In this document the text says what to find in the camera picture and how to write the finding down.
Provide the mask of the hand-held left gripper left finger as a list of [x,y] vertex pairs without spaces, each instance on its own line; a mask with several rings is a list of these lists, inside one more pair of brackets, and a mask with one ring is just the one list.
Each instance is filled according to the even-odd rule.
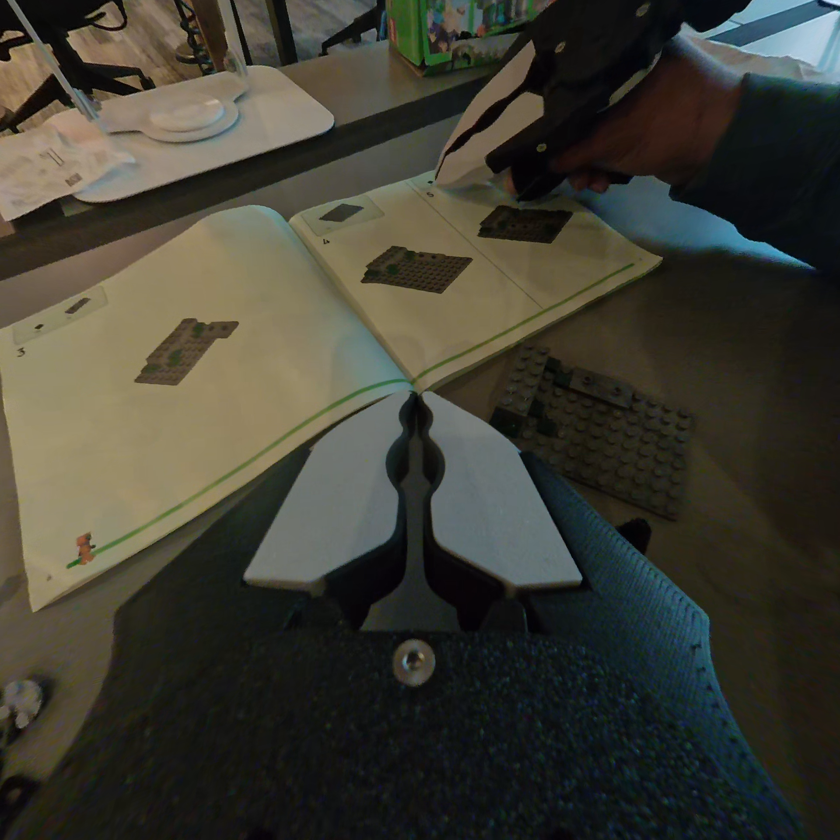
[[244,573],[248,585],[383,597],[405,570],[408,467],[417,395],[397,392],[311,447]]

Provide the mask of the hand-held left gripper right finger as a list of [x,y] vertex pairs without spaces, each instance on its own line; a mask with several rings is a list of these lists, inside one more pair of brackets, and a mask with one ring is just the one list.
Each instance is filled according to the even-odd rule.
[[433,547],[510,595],[579,587],[583,575],[517,446],[433,392],[420,398]]

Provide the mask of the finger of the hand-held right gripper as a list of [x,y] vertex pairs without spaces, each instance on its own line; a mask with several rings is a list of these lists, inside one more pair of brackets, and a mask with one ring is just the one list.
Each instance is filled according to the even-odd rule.
[[438,160],[435,185],[444,188],[477,186],[510,171],[516,194],[543,194],[548,166],[528,131],[544,115],[541,95],[514,95],[490,110],[469,138],[457,141]]
[[488,80],[467,106],[438,158],[440,161],[457,141],[468,139],[476,131],[478,122],[489,116],[493,107],[507,102],[513,94],[521,91],[536,55],[534,46],[523,46],[512,58],[505,60],[496,75]]

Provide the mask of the dark grey studded brick plate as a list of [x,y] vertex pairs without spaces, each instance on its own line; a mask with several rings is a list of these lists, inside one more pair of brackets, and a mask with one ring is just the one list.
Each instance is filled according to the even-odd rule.
[[697,416],[641,392],[629,406],[556,388],[514,439],[567,480],[676,521]]

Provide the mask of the person's right forearm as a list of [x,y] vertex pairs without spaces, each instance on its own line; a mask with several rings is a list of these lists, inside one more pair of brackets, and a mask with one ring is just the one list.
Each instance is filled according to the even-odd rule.
[[839,87],[747,74],[709,162],[670,197],[822,272],[839,268]]

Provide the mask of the grey desk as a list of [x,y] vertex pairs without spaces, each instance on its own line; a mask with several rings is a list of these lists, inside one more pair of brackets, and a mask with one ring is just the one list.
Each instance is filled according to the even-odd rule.
[[[769,594],[795,545],[838,549],[838,274],[788,287],[784,268],[668,257],[424,392],[489,423],[536,343],[689,410],[691,547],[744,583],[721,549],[761,502],[770,564],[752,584]],[[803,837],[721,693],[707,614],[568,479],[520,450],[579,587],[510,595],[433,547],[409,392],[398,586],[244,582],[312,446],[351,414],[116,610],[98,695],[8,838]]]

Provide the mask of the person's right hand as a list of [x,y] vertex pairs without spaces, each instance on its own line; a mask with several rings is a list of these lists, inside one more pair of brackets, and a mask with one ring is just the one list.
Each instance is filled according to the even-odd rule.
[[677,36],[645,79],[611,106],[553,171],[577,191],[605,192],[635,176],[687,184],[708,162],[739,107],[743,76]]

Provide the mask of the green toy set box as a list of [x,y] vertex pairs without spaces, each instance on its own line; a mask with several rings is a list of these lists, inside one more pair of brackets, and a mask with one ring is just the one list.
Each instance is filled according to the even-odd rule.
[[493,65],[543,1],[388,1],[392,49],[422,77]]

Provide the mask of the open instruction booklet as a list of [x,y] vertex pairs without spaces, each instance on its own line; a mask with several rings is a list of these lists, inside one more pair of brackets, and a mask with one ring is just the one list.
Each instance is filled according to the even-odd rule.
[[2,400],[35,613],[294,448],[435,389],[662,257],[573,199],[430,173],[286,220],[242,206],[2,328]]

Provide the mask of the black office chair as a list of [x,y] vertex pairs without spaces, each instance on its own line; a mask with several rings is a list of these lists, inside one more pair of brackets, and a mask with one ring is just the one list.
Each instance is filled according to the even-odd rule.
[[144,91],[155,84],[138,67],[114,66],[86,62],[71,46],[70,33],[81,28],[97,28],[106,32],[120,32],[128,24],[128,14],[122,1],[114,1],[121,23],[109,27],[101,23],[102,8],[107,1],[23,1],[1,2],[1,60],[11,60],[11,50],[27,44],[43,44],[48,59],[56,62],[68,84],[88,96],[102,91],[117,96],[135,93],[137,89],[125,83],[136,77]]
[[384,40],[386,38],[386,18],[386,1],[376,1],[367,12],[355,18],[351,24],[348,24],[335,35],[324,40],[321,43],[319,55],[326,56],[330,48],[347,42],[359,45],[362,36],[369,31],[374,31],[376,41]]

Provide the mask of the white lamp base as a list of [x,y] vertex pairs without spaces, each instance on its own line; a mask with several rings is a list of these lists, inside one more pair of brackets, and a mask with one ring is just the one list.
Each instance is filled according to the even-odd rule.
[[136,160],[71,195],[109,203],[288,147],[331,130],[333,115],[278,69],[248,66],[233,6],[218,2],[226,71],[98,103],[71,87],[46,47],[37,48],[72,109],[58,125],[100,129]]

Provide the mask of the white printed paper sheet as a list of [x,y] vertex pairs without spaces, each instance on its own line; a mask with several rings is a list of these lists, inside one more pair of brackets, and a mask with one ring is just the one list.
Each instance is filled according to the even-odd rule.
[[136,160],[85,123],[47,121],[1,141],[1,216],[6,222],[87,189]]

